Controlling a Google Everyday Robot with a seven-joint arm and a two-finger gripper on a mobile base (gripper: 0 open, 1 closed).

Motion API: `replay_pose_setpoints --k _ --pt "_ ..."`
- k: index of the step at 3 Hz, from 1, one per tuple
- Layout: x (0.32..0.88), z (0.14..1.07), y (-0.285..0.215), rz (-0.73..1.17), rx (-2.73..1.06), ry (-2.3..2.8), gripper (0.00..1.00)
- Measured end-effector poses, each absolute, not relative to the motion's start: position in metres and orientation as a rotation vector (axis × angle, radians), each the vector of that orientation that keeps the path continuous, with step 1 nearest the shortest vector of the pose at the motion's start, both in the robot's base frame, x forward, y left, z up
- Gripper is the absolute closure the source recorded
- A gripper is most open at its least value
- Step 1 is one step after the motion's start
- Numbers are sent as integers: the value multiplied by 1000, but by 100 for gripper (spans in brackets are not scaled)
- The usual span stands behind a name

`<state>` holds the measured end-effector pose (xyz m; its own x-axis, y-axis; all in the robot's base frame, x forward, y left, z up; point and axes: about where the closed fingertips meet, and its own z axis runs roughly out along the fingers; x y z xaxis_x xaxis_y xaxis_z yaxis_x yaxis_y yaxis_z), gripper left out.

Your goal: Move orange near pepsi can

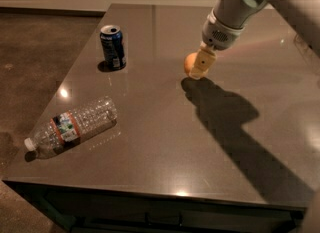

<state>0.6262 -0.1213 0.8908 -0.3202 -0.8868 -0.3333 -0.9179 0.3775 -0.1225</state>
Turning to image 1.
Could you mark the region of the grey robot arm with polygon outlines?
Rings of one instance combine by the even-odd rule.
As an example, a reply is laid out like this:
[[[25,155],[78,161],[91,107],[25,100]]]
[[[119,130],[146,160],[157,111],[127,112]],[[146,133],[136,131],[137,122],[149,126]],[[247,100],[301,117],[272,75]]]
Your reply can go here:
[[[184,61],[186,74],[199,80],[216,61],[218,51],[230,48],[249,19],[272,6],[296,32],[294,43],[309,67],[320,71],[320,0],[218,0],[202,28],[197,52]]]

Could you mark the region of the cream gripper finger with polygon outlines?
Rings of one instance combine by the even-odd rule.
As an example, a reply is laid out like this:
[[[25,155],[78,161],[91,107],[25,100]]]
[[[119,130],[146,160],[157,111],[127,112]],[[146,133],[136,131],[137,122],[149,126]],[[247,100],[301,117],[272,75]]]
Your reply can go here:
[[[209,71],[209,68],[216,61],[216,53],[211,46],[208,46],[204,42],[201,43],[197,53],[196,58],[196,72],[193,76],[190,76],[193,79],[201,79],[206,76]]]

